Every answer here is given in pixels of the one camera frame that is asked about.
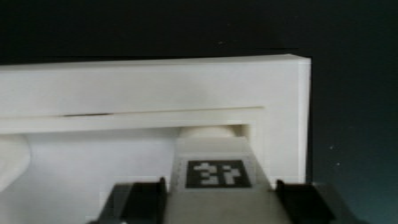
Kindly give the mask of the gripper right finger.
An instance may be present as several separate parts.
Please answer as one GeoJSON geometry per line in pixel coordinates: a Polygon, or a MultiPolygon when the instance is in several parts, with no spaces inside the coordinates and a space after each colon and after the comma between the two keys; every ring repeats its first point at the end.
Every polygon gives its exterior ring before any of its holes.
{"type": "Polygon", "coordinates": [[[293,224],[355,224],[353,213],[328,184],[279,180],[275,194],[293,224]]]}

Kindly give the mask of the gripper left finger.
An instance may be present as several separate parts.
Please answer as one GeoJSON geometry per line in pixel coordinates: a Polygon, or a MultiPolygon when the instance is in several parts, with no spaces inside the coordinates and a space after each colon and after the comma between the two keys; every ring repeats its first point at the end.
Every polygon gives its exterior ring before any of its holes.
{"type": "Polygon", "coordinates": [[[163,224],[165,178],[156,182],[117,184],[97,218],[87,224],[163,224]]]}

